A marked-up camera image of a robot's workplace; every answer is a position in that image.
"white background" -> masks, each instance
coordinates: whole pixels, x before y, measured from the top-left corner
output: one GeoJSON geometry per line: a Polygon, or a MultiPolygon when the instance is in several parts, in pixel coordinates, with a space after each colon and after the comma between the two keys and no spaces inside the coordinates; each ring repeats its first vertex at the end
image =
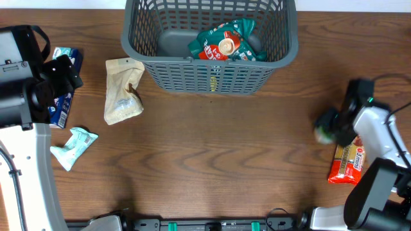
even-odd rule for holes
{"type": "MultiPolygon", "coordinates": [[[[0,0],[0,8],[124,9],[126,0],[0,0]]],[[[411,0],[295,0],[299,11],[411,12],[411,0]]]]}

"gray plastic basket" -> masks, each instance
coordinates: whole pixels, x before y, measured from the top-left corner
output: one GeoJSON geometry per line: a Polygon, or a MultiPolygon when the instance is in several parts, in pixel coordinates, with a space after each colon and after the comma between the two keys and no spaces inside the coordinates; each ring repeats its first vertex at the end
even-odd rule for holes
{"type": "Polygon", "coordinates": [[[297,55],[294,0],[127,0],[121,44],[170,92],[252,94],[297,55]],[[267,62],[195,60],[188,44],[222,22],[251,18],[248,39],[267,62]]]}

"red and yellow snack package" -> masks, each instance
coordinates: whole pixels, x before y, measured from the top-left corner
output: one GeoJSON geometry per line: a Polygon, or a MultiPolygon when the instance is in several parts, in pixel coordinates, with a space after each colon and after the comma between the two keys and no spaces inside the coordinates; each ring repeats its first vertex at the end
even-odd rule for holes
{"type": "Polygon", "coordinates": [[[361,180],[361,170],[365,160],[365,150],[361,138],[355,140],[345,148],[337,146],[328,183],[331,184],[358,184],[361,180]]]}

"wooden tabletop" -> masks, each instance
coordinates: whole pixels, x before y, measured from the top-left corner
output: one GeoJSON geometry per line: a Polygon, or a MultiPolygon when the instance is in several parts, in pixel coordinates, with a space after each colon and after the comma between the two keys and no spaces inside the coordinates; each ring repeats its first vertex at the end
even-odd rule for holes
{"type": "MultiPolygon", "coordinates": [[[[264,216],[345,202],[352,185],[327,182],[334,145],[314,140],[313,122],[339,107],[350,79],[411,76],[411,15],[299,12],[299,54],[252,96],[170,94],[144,73],[144,112],[108,126],[103,119],[105,61],[126,57],[123,10],[0,10],[0,27],[36,24],[55,46],[83,49],[81,77],[67,128],[99,138],[67,172],[52,157],[66,219],[90,219],[125,207],[164,218],[264,216]]],[[[376,98],[411,99],[402,79],[376,84],[376,98]]],[[[406,144],[411,113],[398,114],[406,144]]],[[[69,129],[52,130],[63,145],[69,129]]],[[[0,207],[0,230],[7,229],[0,207]]]]}

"green bag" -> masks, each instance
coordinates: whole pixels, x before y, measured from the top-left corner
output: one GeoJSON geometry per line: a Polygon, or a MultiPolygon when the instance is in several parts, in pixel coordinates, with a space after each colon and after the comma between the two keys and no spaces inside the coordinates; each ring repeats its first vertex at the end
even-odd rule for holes
{"type": "Polygon", "coordinates": [[[247,42],[256,22],[252,19],[238,19],[203,31],[197,39],[188,44],[194,58],[204,60],[252,60],[267,59],[267,52],[257,54],[247,42]]]}

